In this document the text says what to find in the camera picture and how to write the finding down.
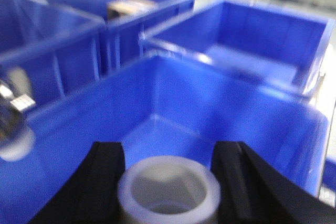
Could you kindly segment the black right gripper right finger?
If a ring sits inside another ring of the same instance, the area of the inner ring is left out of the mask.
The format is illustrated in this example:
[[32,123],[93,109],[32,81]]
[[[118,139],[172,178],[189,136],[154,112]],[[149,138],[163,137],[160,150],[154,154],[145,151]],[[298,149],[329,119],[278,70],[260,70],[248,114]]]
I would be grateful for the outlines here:
[[335,223],[335,208],[281,175],[244,142],[216,142],[218,223]]

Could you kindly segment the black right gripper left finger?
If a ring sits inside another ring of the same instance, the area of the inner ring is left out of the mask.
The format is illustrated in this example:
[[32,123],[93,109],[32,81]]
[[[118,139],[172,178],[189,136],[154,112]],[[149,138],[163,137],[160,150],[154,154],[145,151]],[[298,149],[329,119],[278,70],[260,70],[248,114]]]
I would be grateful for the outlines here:
[[117,185],[124,171],[120,142],[94,142],[77,170],[30,223],[118,223]]

